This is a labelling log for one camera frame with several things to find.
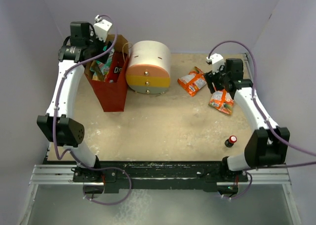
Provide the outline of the teal candy pouch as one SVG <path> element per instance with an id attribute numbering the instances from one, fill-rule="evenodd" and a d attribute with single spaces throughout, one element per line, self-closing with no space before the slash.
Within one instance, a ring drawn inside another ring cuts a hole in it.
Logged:
<path id="1" fill-rule="evenodd" d="M 109 56 L 107 63 L 102 63 L 102 57 L 96 60 L 103 75 L 106 75 L 110 69 L 110 66 L 111 66 L 112 60 L 113 60 L 114 52 L 115 52 L 115 49 L 113 48 L 112 53 Z"/>

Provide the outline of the red Doritos chip bag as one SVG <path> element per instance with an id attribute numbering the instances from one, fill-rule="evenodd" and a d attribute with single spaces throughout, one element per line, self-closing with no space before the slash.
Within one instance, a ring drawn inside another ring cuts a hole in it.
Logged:
<path id="1" fill-rule="evenodd" d="M 114 52 L 112 63 L 106 75 L 106 82 L 116 83 L 124 65 L 123 55 L 121 52 Z"/>

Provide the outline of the orange white snack bag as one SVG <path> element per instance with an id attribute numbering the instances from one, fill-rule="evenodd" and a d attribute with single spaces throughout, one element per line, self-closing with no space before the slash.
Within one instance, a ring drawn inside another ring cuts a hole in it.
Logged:
<path id="1" fill-rule="evenodd" d="M 206 85 L 204 72 L 196 66 L 177 82 L 192 97 Z"/>

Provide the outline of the gold foil snack bag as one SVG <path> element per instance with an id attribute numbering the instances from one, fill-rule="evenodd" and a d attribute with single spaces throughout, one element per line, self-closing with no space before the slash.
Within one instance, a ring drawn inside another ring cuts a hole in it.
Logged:
<path id="1" fill-rule="evenodd" d="M 90 71 L 93 73 L 92 74 L 92 80 L 94 81 L 104 81 L 104 75 L 102 71 L 99 68 L 99 65 L 97 64 L 96 61 L 93 61 L 90 65 Z"/>

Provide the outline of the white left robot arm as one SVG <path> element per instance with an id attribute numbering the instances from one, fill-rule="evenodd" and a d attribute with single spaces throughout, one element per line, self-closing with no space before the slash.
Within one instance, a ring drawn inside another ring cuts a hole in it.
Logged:
<path id="1" fill-rule="evenodd" d="M 56 158 L 61 160 L 70 153 L 84 176 L 90 181 L 100 179 L 102 170 L 98 157 L 84 142 L 84 126 L 73 119 L 75 99 L 80 79 L 87 63 L 105 56 L 117 41 L 105 48 L 112 23 L 97 19 L 89 22 L 72 22 L 70 35 L 58 51 L 58 77 L 51 103 L 44 115 L 37 117 L 37 125 L 47 140 L 53 143 Z"/>

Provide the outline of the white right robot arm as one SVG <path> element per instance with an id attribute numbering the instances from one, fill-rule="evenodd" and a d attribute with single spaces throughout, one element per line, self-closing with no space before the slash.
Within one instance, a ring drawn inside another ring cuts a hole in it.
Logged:
<path id="1" fill-rule="evenodd" d="M 210 92 L 226 90 L 241 107 L 252 130 L 244 152 L 223 159 L 225 166 L 219 170 L 220 177 L 231 181 L 237 176 L 237 171 L 283 164 L 290 132 L 286 127 L 279 127 L 269 116 L 253 82 L 243 77 L 243 61 L 213 54 L 207 57 L 206 63 L 212 67 L 204 74 Z"/>

